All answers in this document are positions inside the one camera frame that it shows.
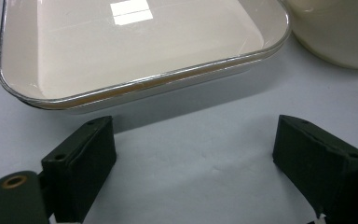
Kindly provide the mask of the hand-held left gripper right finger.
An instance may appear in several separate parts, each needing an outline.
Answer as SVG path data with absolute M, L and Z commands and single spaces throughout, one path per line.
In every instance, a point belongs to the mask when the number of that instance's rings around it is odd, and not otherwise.
M 318 217 L 358 220 L 358 148 L 309 121 L 281 115 L 272 157 Z

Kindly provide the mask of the cream ceramic bowl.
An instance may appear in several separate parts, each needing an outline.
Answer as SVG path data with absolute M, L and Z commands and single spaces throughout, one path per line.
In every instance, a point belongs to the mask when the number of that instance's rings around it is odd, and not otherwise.
M 284 0 L 299 42 L 323 60 L 358 69 L 358 0 Z

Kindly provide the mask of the white square plate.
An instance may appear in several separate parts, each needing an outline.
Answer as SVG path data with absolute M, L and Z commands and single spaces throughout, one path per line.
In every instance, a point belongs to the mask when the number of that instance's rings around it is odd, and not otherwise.
M 226 76 L 290 32 L 281 0 L 4 0 L 0 81 L 46 109 Z
M 30 107 L 75 114 L 89 113 L 247 72 L 274 56 L 282 48 L 289 35 L 285 33 L 274 45 L 243 56 L 191 66 L 166 74 L 135 79 L 123 85 L 108 86 L 56 99 L 31 97 L 29 95 L 32 88 L 30 83 L 27 83 L 26 88 L 21 90 L 9 82 L 4 71 L 4 40 L 0 39 L 0 84 L 9 94 Z

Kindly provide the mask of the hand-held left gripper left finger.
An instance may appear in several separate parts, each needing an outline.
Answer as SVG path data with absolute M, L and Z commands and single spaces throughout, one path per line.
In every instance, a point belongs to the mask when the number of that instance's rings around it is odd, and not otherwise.
M 85 219 L 116 160 L 110 116 L 86 122 L 42 159 L 58 222 Z

